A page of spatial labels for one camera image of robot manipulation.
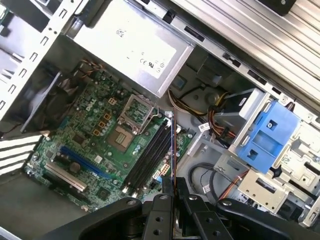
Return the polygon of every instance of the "motherboard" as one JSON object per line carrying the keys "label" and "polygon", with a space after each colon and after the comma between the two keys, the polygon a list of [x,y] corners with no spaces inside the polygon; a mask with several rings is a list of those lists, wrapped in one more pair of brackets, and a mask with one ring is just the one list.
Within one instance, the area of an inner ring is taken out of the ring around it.
{"label": "motherboard", "polygon": [[[44,137],[25,172],[85,211],[126,196],[143,200],[171,174],[171,120],[101,70],[68,116]],[[176,157],[193,134],[176,128]]]}

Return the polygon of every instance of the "pci express slot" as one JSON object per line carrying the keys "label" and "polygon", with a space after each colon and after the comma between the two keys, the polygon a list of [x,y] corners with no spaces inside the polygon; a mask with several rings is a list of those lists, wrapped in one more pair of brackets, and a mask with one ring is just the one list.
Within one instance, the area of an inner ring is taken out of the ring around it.
{"label": "pci express slot", "polygon": [[87,184],[72,176],[53,162],[47,162],[44,166],[49,172],[66,181],[68,184],[83,192],[87,188]]}
{"label": "pci express slot", "polygon": [[150,178],[155,167],[170,149],[171,131],[166,124],[160,126],[123,182],[124,188],[138,192]]}
{"label": "pci express slot", "polygon": [[69,156],[73,161],[77,162],[85,169],[88,169],[89,171],[95,173],[96,175],[98,175],[100,177],[103,177],[106,179],[111,178],[109,174],[104,173],[102,170],[97,168],[95,165],[93,165],[92,163],[90,163],[89,161],[84,159],[82,156],[78,155],[77,153],[75,153],[74,151],[72,151],[71,149],[69,149],[66,146],[62,146],[60,148],[60,153],[66,155],[66,156]]}

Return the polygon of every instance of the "blue drive bay bracket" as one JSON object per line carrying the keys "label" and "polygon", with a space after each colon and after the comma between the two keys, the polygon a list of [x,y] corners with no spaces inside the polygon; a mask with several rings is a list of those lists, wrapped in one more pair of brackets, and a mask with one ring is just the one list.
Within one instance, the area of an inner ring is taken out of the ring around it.
{"label": "blue drive bay bracket", "polygon": [[245,143],[236,154],[258,171],[266,174],[297,128],[300,118],[277,101],[261,112],[252,125]]}

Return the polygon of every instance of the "fan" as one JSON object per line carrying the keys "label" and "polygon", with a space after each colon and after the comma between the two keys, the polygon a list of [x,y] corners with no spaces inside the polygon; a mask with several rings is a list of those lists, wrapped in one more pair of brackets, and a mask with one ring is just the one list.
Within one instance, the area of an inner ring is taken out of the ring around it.
{"label": "fan", "polygon": [[40,69],[24,86],[9,117],[23,124],[23,133],[55,130],[85,86],[83,81],[61,72],[53,76]]}

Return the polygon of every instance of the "cable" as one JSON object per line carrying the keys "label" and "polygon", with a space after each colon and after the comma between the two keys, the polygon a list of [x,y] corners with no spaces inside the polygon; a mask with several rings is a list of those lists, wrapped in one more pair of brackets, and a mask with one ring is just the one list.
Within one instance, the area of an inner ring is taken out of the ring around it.
{"label": "cable", "polygon": [[207,174],[207,172],[209,172],[210,171],[210,169],[208,169],[207,171],[205,171],[202,175],[201,175],[201,177],[200,177],[200,184],[201,184],[201,187],[204,187],[203,186],[203,184],[202,184],[202,178],[204,177],[204,175],[206,175]]}
{"label": "cable", "polygon": [[239,180],[242,180],[242,178],[243,178],[244,176],[246,176],[248,172],[249,172],[249,170],[248,170],[248,171],[245,171],[245,172],[242,173],[241,175],[237,176],[237,177],[233,180],[233,182],[230,183],[230,185],[224,190],[224,192],[223,192],[223,193],[221,194],[221,196],[219,197],[219,200],[224,199],[224,198],[230,193],[230,191],[231,191],[231,189],[234,187],[234,185],[236,185]]}
{"label": "cable", "polygon": [[209,179],[209,188],[210,188],[210,192],[212,194],[212,197],[214,198],[214,200],[217,202],[219,200],[218,198],[218,195],[215,191],[215,188],[214,188],[214,177],[216,175],[217,171],[214,170],[212,171],[211,175],[210,175],[210,179]]}
{"label": "cable", "polygon": [[202,162],[202,163],[198,163],[194,166],[192,166],[189,171],[188,171],[188,182],[190,184],[190,187],[192,188],[192,190],[195,192],[195,193],[198,193],[198,191],[196,190],[195,188],[195,184],[192,180],[192,176],[193,176],[193,173],[194,171],[197,169],[197,168],[204,168],[204,169],[207,169],[207,170],[214,170],[214,165],[211,164],[211,163],[206,163],[206,162]]}

